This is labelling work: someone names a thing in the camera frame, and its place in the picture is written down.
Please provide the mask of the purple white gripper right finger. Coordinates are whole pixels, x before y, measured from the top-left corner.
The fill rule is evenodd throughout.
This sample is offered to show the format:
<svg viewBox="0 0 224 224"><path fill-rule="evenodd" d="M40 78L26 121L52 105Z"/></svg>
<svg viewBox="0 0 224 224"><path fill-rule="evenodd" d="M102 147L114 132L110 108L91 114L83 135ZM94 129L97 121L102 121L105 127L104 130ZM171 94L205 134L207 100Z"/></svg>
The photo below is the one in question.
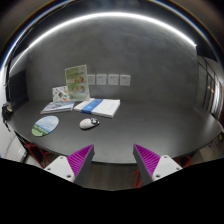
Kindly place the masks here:
<svg viewBox="0 0 224 224"><path fill-rule="evenodd" d="M144 185L160 180L182 169L170 156L159 156L137 144L133 146L133 155Z"/></svg>

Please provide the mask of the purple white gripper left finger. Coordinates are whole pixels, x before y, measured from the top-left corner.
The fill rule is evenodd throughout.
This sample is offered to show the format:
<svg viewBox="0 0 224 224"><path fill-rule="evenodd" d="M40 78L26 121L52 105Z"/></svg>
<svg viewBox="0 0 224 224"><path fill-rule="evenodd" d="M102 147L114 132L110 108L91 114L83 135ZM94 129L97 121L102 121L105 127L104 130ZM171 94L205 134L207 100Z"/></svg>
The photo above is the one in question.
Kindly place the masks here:
<svg viewBox="0 0 224 224"><path fill-rule="evenodd" d="M94 154L94 145L88 145L69 156L58 156L45 171L81 186Z"/></svg>

